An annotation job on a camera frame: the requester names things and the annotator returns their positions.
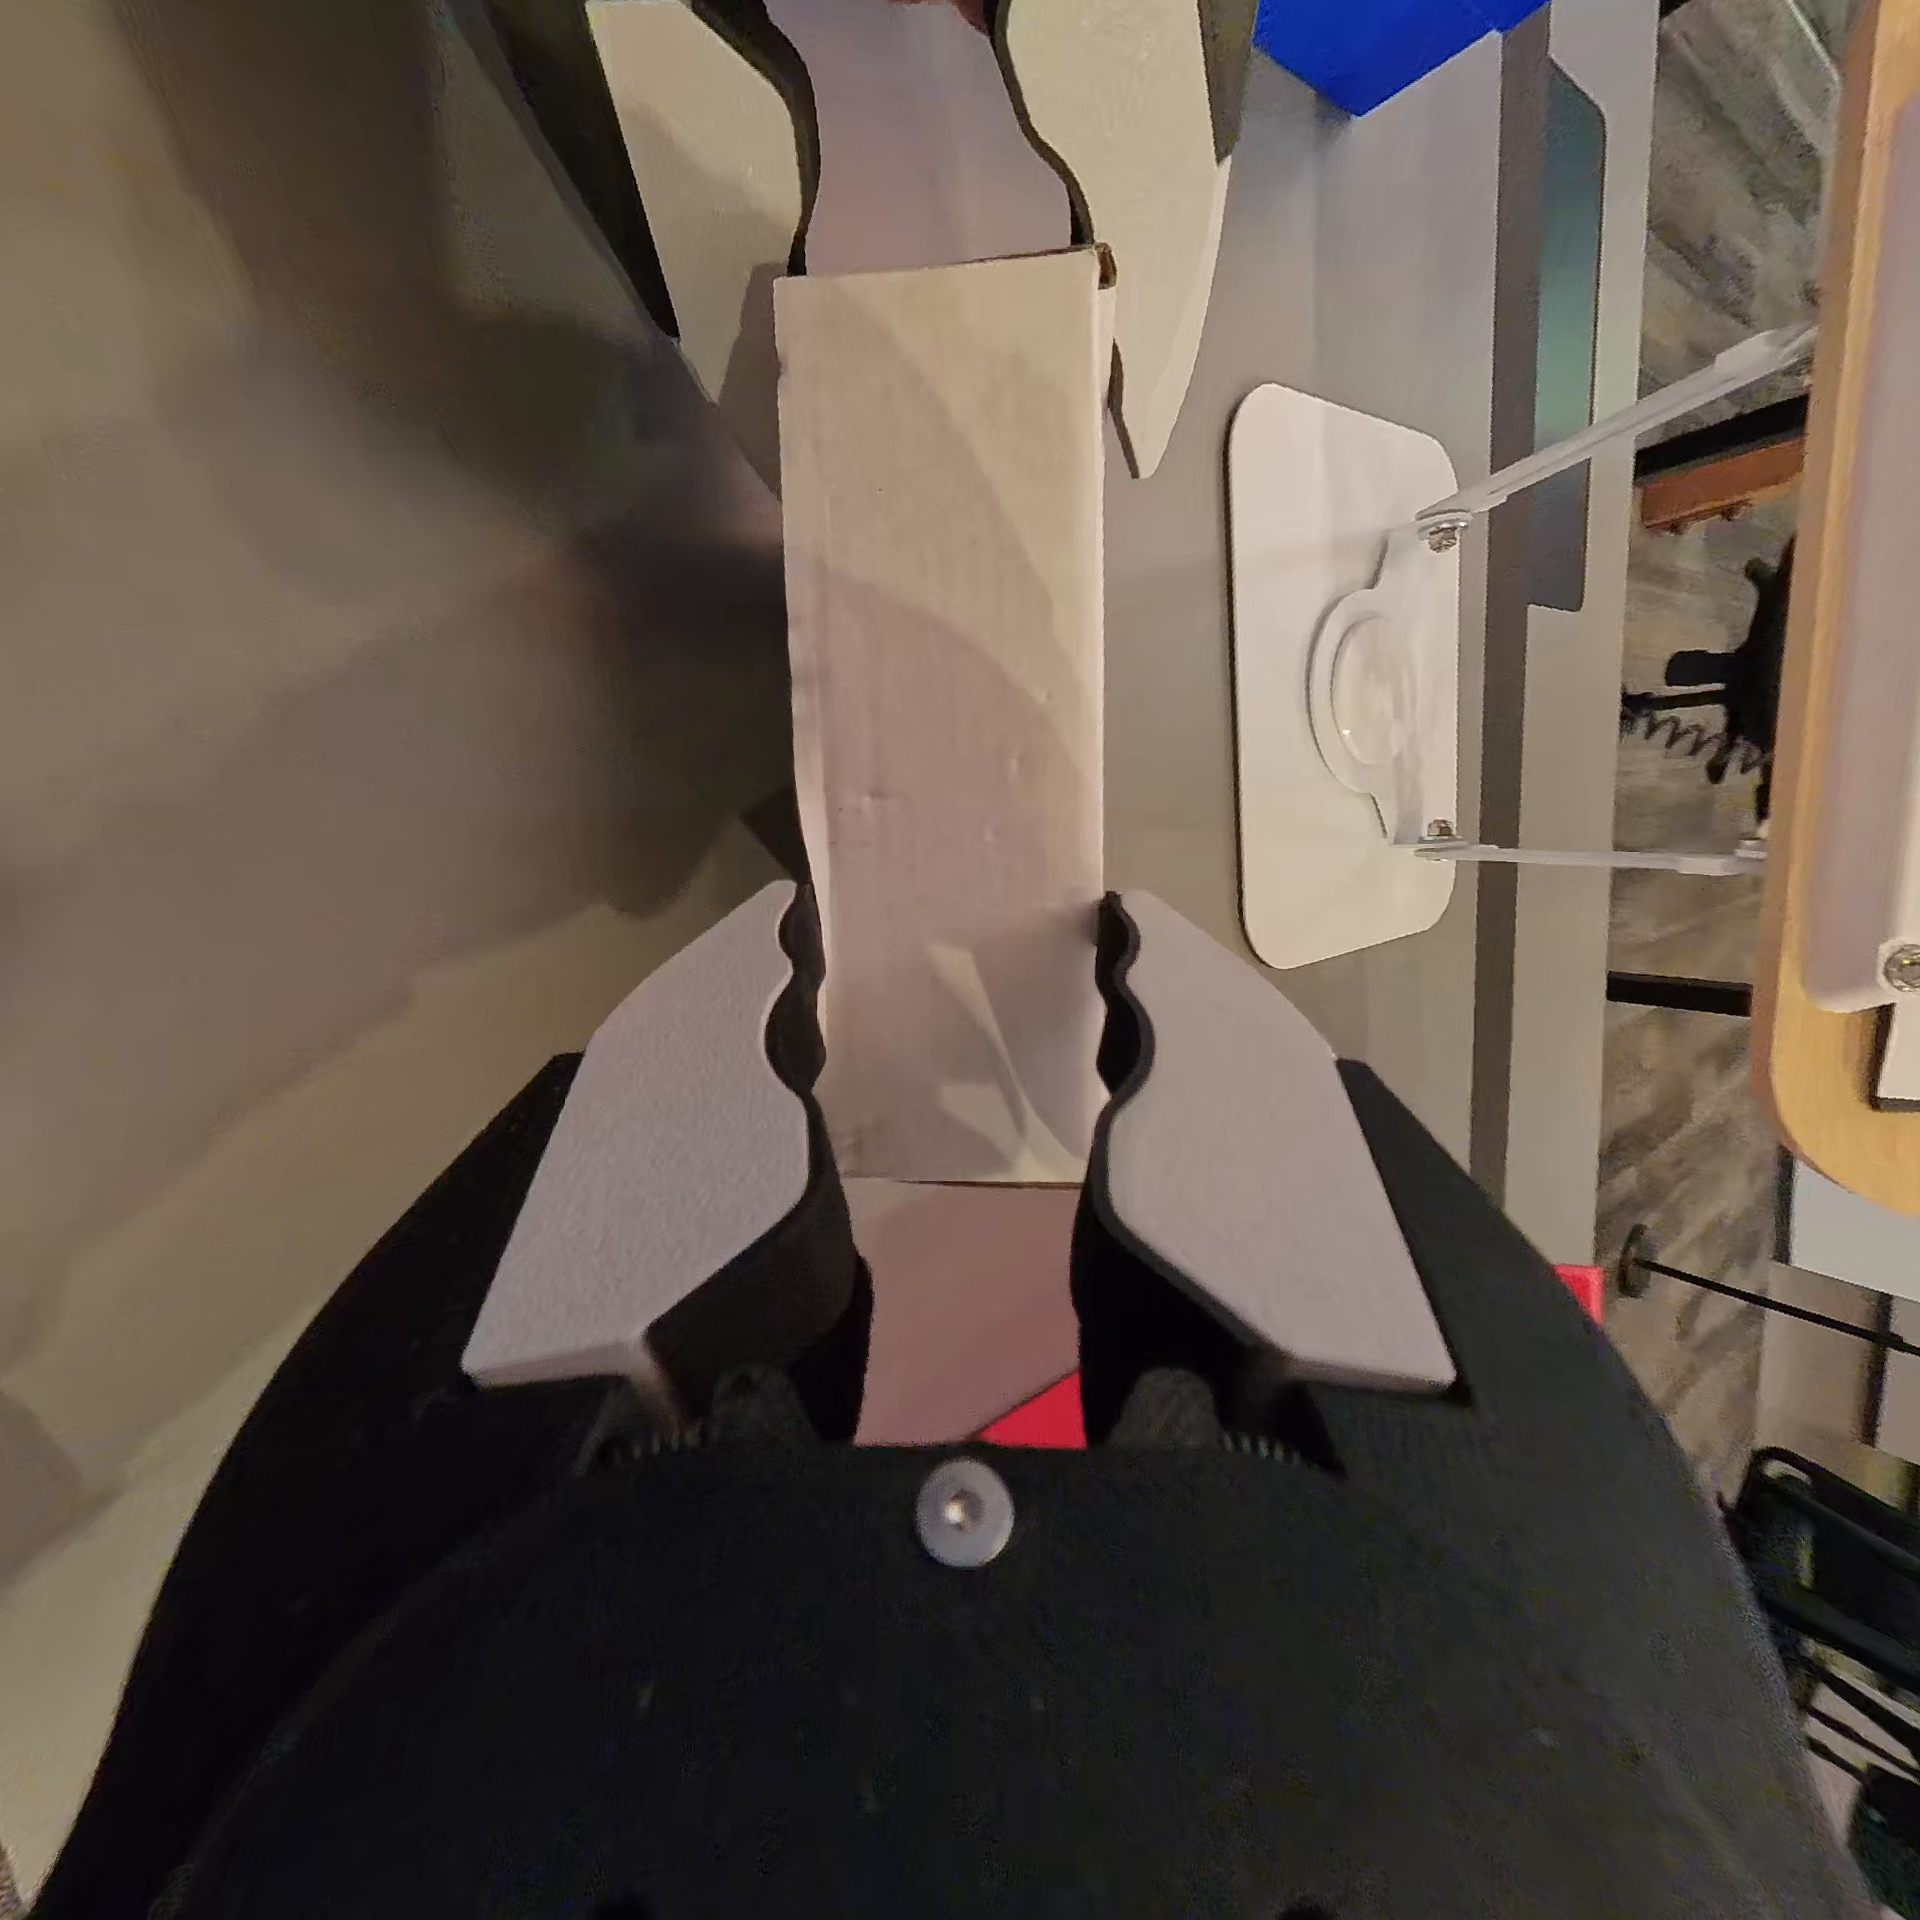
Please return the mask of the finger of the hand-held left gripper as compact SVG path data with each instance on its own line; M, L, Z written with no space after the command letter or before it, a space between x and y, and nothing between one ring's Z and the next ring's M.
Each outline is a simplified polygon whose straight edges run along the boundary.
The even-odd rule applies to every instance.
M675 341L719 405L775 405L775 286L806 272L820 117L760 0L591 0Z
M1071 238L1110 266L1110 416L1139 481L1179 419L1240 131L1235 0L1007 0L995 61Z

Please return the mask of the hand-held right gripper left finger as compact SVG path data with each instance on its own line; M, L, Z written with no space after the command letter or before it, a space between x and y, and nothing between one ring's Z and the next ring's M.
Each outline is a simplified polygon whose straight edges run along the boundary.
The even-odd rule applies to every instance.
M857 1429L875 1277L818 1105L824 948L772 884L647 975L581 1057L463 1372L481 1387L627 1381L675 1429L735 1372L783 1372Z

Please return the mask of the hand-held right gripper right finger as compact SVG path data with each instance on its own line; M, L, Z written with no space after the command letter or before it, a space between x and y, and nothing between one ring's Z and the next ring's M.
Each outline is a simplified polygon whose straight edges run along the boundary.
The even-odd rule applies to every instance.
M1457 1361L1333 1043L1147 893L1101 894L1088 1163L1068 1292L1081 1406L1189 1372L1222 1424L1293 1387L1447 1396Z

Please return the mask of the red plastic bin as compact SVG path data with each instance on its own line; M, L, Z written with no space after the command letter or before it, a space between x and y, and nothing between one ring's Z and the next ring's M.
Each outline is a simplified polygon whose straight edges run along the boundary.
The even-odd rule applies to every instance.
M1605 1322L1608 1279L1602 1268L1556 1268L1560 1283L1588 1310L1593 1322ZM1041 1452L1081 1452L1086 1451L1086 1409L1081 1409L1081 1372L1046 1385L1028 1403L999 1413L990 1429L974 1431L974 1440L995 1451L1041 1451Z

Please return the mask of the white cardboard box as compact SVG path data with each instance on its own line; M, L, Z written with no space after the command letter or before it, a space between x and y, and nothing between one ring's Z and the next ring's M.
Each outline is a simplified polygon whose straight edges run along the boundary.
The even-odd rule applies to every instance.
M806 851L843 1173L1071 1184L1101 893L1110 269L956 6L772 6L818 108L775 286Z

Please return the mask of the blue cube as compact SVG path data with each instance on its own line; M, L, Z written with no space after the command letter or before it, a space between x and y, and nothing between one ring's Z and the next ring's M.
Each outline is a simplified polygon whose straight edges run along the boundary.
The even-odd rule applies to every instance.
M1363 117L1537 13L1544 0L1261 0L1254 46Z

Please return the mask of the thin black rod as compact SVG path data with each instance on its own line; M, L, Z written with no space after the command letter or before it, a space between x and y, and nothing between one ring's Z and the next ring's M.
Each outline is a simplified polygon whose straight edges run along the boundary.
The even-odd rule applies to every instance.
M1795 1303L1781 1303L1781 1297L1770 1297L1770 1292L1750 1292L1742 1283L1726 1283L1726 1279L1708 1279L1708 1277L1696 1277L1687 1268L1673 1268L1673 1265L1652 1253L1649 1229L1634 1224L1624 1233L1624 1240L1621 1240L1619 1265L1613 1265L1613 1290L1621 1297L1641 1303L1652 1279L1690 1283L1696 1292L1712 1292L1723 1303L1739 1303L1739 1306L1750 1306L1759 1317L1781 1317L1781 1318L1795 1318L1795 1322L1807 1322L1807 1329L1859 1339L1859 1347L1869 1347L1879 1352L1920 1357L1920 1348L1913 1339L1903 1339L1903 1336L1895 1336L1885 1329L1863 1329L1863 1322L1849 1322L1849 1318L1834 1318L1823 1310L1807 1310L1807 1306L1795 1306Z

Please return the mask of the black stand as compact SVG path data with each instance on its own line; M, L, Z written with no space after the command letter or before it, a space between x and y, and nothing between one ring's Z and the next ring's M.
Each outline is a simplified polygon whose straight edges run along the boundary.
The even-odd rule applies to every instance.
M1846 1852L1920 1913L1920 1526L1790 1451L1747 1464L1728 1541L1781 1653L1805 1746L1849 1783Z

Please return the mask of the wooden board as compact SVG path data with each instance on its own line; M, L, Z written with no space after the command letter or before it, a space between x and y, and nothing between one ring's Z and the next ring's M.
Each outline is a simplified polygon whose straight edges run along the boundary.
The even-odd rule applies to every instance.
M1836 1191L1916 1215L1920 7L1846 71L1788 615L1755 1084Z

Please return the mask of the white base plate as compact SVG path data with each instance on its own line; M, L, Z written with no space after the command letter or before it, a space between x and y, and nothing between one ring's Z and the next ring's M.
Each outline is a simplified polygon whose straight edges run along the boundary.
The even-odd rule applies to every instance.
M1260 384L1227 426L1240 932L1308 969L1437 924L1457 856L1461 556L1414 430Z

